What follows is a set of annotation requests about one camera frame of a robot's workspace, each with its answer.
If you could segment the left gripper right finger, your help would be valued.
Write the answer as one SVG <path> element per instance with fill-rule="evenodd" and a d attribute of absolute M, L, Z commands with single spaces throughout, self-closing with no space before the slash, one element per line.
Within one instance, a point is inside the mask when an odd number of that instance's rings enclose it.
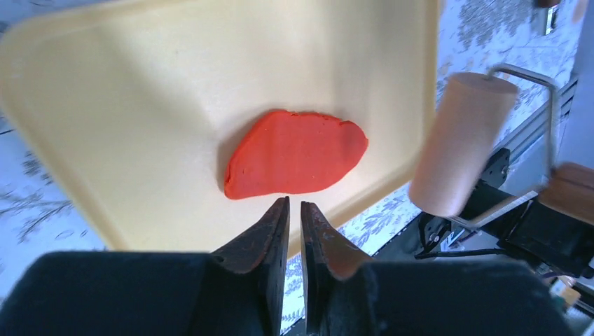
<path fill-rule="evenodd" d="M 301 204 L 309 335 L 570 335 L 548 288 L 511 260 L 385 262 Z"/>

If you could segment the yellow tray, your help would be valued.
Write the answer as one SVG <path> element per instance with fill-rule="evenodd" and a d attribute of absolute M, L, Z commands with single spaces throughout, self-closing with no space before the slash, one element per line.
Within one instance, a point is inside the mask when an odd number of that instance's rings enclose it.
<path fill-rule="evenodd" d="M 303 196 L 342 225 L 410 180 L 435 114 L 437 1 L 110 1 L 13 25 L 1 110 L 113 250 L 213 251 L 274 195 L 230 200 L 226 162 L 273 108 L 369 147 Z"/>

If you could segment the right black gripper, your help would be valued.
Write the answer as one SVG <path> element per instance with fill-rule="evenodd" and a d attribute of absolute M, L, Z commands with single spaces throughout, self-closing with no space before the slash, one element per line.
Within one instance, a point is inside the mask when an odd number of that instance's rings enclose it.
<path fill-rule="evenodd" d="M 593 226 L 544 206 L 535 198 L 479 228 L 498 247 L 531 266 L 574 278 L 593 278 Z"/>

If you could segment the wooden dough roller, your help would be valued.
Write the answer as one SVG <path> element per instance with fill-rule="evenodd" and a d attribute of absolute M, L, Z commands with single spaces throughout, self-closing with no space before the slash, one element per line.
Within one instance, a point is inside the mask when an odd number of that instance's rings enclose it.
<path fill-rule="evenodd" d="M 494 141 L 518 96 L 518 87 L 498 73 L 531 81 L 548 90 L 545 168 L 548 183 L 509 197 L 471 220 L 459 217 L 490 157 Z M 486 74 L 453 74 L 420 156 L 409 188 L 411 202 L 430 215 L 468 230 L 484 225 L 532 197 L 546 207 L 593 224 L 593 170 L 579 164 L 556 164 L 558 86 L 543 74 L 501 63 Z"/>

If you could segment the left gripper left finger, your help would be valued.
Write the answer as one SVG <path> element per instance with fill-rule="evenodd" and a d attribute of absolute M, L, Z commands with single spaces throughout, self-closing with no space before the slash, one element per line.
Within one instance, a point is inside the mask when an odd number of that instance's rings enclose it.
<path fill-rule="evenodd" d="M 2 335 L 278 335 L 290 201 L 211 253 L 63 251 L 1 308 Z"/>

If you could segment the red dough ball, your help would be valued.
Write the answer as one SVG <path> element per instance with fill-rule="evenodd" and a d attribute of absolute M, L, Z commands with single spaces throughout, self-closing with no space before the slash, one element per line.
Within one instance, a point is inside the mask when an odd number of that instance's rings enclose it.
<path fill-rule="evenodd" d="M 223 190 L 241 200 L 273 193 L 314 193 L 339 182 L 368 149 L 362 128 L 317 112 L 271 110 L 237 145 Z"/>

